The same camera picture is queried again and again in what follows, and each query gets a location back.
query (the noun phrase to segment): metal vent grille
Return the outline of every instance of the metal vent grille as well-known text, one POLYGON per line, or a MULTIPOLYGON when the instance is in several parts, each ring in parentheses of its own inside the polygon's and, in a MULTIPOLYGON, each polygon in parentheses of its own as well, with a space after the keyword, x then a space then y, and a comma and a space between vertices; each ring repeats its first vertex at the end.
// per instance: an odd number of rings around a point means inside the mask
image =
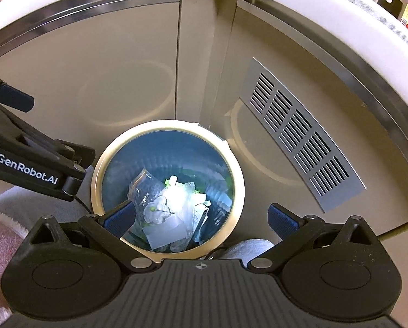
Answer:
POLYGON ((241 99, 292 162, 325 212, 365 189, 318 121, 255 58, 245 77, 241 99))

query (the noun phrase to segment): plastic waste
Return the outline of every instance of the plastic waste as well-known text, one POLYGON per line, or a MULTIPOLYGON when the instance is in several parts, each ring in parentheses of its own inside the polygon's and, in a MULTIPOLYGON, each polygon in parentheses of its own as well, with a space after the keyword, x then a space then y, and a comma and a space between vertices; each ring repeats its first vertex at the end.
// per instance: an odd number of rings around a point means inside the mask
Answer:
POLYGON ((192 238, 200 241, 200 227, 211 203, 193 182, 181 184, 171 176, 163 184, 143 169, 130 184, 128 199, 136 207, 136 221, 129 231, 151 250, 177 253, 186 250, 192 238))
POLYGON ((133 201, 136 207, 136 220, 129 231, 148 242, 142 230, 146 226, 144 220, 145 207, 159 197, 160 192, 165 188, 163 182, 152 176, 148 170, 143 169, 133 180, 128 189, 128 200, 133 201))

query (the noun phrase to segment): trash can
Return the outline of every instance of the trash can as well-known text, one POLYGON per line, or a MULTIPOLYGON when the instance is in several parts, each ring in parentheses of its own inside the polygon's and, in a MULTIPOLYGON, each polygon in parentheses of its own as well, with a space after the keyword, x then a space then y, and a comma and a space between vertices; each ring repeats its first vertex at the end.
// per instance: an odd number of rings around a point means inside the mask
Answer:
POLYGON ((195 259, 217 248, 230 235, 242 213, 245 184, 242 171, 226 141, 211 131, 176 120, 138 125, 117 137, 104 151, 93 173, 93 210, 102 216, 127 199, 130 183, 146 168, 160 181, 175 175, 194 182, 211 205, 200 245, 180 253, 143 248, 130 233, 121 239, 151 258, 195 259))

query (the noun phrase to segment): black robotic arm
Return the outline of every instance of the black robotic arm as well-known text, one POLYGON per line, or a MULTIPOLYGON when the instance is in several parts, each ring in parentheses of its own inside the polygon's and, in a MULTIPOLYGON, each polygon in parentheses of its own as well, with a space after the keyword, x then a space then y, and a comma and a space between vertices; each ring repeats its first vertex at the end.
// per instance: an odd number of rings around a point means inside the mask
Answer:
POLYGON ((34 98, 0 79, 0 179, 72 201, 95 150, 51 139, 1 104, 28 112, 34 98))

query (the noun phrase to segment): white paper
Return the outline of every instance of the white paper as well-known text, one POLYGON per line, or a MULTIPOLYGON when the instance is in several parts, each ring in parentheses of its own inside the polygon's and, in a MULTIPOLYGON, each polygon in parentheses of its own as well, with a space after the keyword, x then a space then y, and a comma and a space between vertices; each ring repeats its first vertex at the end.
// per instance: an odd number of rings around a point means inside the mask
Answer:
POLYGON ((198 223, 201 220, 201 217, 203 216, 203 213, 206 209, 207 207, 202 203, 194 206, 194 216, 192 218, 192 232, 195 232, 195 230, 197 229, 198 223))
POLYGON ((161 224, 149 225, 142 229, 153 250, 184 239, 187 236, 186 225, 175 215, 169 216, 161 224))

